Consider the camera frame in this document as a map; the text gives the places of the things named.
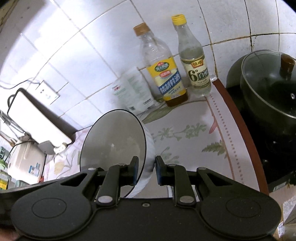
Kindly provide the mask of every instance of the stove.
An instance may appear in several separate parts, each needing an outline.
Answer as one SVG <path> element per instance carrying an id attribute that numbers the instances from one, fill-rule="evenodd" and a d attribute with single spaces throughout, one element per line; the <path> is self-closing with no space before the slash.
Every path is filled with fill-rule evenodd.
<path id="1" fill-rule="evenodd" d="M 244 102 L 240 86 L 227 88 L 235 105 L 239 109 L 257 148 L 269 192 L 286 184 L 296 184 L 296 139 L 278 141 L 267 136 L 250 115 Z"/>

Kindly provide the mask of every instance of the screw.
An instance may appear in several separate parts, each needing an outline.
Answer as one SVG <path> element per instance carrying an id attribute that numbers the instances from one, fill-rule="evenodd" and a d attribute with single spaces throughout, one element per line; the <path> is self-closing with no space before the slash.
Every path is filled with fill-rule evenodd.
<path id="1" fill-rule="evenodd" d="M 180 202 L 182 202 L 182 203 L 192 203 L 193 201 L 194 201 L 194 198 L 191 196 L 180 197 Z"/>
<path id="2" fill-rule="evenodd" d="M 112 202 L 112 200 L 113 200 L 113 198 L 110 196 L 101 196 L 98 198 L 98 201 L 100 203 L 110 203 L 110 202 Z"/>

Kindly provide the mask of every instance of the bottle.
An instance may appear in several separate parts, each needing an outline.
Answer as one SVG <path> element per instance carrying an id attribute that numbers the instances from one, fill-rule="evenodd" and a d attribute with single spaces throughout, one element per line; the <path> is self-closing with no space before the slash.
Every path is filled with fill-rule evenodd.
<path id="1" fill-rule="evenodd" d="M 183 14 L 172 16 L 172 21 L 178 33 L 181 62 L 193 86 L 193 92 L 198 97 L 208 95 L 211 81 L 202 45 L 190 31 Z"/>
<path id="2" fill-rule="evenodd" d="M 142 40 L 141 51 L 144 62 L 166 104 L 176 106 L 188 100 L 186 89 L 168 46 L 154 36 L 146 23 L 141 23 L 133 29 Z"/>

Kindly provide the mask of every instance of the brown lid handle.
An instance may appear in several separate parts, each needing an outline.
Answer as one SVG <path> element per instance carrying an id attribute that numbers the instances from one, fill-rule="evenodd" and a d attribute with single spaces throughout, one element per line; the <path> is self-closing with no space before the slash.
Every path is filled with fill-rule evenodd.
<path id="1" fill-rule="evenodd" d="M 292 73 L 294 65 L 295 59 L 293 59 L 290 55 L 285 53 L 281 55 L 281 68 L 284 72 L 287 74 Z"/>

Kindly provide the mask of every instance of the power outlet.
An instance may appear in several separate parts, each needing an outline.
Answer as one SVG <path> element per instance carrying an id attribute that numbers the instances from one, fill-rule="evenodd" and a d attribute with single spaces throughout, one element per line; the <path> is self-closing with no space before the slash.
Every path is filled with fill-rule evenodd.
<path id="1" fill-rule="evenodd" d="M 35 95 L 38 100 L 46 105 L 50 105 L 59 98 L 59 94 L 50 88 L 44 81 L 36 88 Z"/>

